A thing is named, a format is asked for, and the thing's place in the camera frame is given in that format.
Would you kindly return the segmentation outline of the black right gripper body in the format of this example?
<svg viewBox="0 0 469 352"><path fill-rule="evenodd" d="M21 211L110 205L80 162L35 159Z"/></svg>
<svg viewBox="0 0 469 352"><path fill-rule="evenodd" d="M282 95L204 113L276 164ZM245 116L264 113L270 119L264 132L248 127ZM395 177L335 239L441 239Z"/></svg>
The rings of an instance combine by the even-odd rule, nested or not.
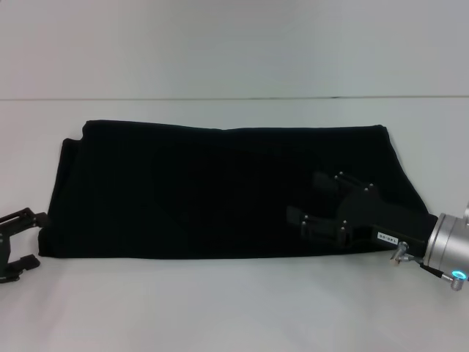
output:
<svg viewBox="0 0 469 352"><path fill-rule="evenodd" d="M362 228L372 230L371 240L388 248L406 245L405 254L422 258L438 217L385 202L374 186L351 191L336 213L337 227L351 235Z"/></svg>

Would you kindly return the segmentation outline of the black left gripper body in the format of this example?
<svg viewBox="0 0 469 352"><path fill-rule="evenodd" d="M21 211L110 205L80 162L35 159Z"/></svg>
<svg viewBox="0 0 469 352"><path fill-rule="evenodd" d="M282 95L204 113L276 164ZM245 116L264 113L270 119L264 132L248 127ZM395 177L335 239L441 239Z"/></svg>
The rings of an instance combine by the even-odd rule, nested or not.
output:
<svg viewBox="0 0 469 352"><path fill-rule="evenodd" d="M1 218L1 283L16 282L20 279L21 274L9 273L9 258L11 237L30 229L25 226L21 211Z"/></svg>

